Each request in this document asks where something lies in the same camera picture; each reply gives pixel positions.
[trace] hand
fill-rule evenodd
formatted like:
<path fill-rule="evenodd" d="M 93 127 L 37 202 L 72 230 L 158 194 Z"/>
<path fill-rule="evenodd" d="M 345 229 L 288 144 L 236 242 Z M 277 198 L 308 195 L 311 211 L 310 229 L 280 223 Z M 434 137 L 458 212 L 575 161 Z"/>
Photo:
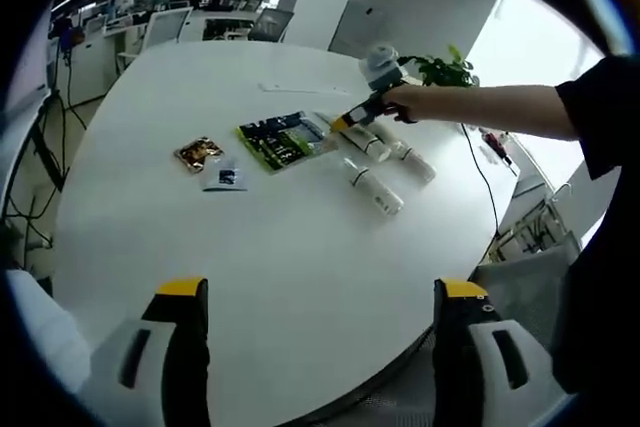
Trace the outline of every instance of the hand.
<path fill-rule="evenodd" d="M 382 102 L 388 108 L 384 115 L 395 115 L 396 122 L 417 122 L 423 117 L 419 112 L 420 94 L 425 87 L 419 85 L 403 84 L 395 87 L 382 95 Z"/>

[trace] black sleeve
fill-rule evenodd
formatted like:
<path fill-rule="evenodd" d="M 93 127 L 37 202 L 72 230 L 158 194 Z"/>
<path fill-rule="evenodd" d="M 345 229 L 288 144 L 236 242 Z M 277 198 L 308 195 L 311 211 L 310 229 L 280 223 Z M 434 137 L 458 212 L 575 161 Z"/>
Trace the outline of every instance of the black sleeve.
<path fill-rule="evenodd" d="M 556 91 L 578 133 L 592 179 L 629 162 L 633 111 L 640 98 L 639 57 L 606 57 Z"/>

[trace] white round table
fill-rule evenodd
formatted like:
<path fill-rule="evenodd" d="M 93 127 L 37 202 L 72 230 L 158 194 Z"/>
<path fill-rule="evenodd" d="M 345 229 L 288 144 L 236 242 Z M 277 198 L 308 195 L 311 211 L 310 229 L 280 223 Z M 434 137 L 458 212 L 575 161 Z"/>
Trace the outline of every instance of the white round table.
<path fill-rule="evenodd" d="M 385 218 L 341 171 L 344 156 L 366 163 L 354 147 L 269 174 L 234 133 L 298 110 L 323 125 L 313 111 L 368 95 L 355 59 L 290 45 L 163 45 L 133 62 L 91 122 L 58 210 L 56 299 L 90 344 L 138 318 L 163 282 L 205 276 L 217 427 L 309 413 L 405 350 L 432 322 L 433 281 L 466 278 L 495 230 L 464 136 L 386 120 L 437 176 L 423 187 L 397 161 L 377 165 L 405 201 Z M 237 160 L 247 192 L 202 192 L 173 157 L 202 135 Z M 476 156 L 501 218 L 516 177 Z"/>

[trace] human arm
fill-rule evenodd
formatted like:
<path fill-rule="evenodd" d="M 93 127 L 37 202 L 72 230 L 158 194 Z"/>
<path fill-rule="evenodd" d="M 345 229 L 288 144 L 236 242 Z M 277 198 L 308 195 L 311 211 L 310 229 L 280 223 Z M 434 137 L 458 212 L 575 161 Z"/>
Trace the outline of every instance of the human arm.
<path fill-rule="evenodd" d="M 446 120 L 562 140 L 577 134 L 554 87 L 424 87 L 403 85 L 387 92 L 389 104 L 407 107 L 411 120 Z M 388 115 L 395 113 L 393 107 Z"/>

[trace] green leaves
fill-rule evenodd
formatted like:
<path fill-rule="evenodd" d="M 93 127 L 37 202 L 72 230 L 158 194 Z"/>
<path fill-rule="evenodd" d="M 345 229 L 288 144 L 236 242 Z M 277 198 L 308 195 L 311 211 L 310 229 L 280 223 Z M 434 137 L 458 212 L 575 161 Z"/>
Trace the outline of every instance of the green leaves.
<path fill-rule="evenodd" d="M 450 63 L 432 55 L 425 57 L 403 56 L 398 59 L 400 65 L 415 62 L 422 76 L 423 85 L 439 85 L 454 87 L 473 87 L 480 85 L 478 76 L 472 76 L 471 62 L 467 62 L 453 45 L 449 45 L 449 53 L 453 57 Z"/>

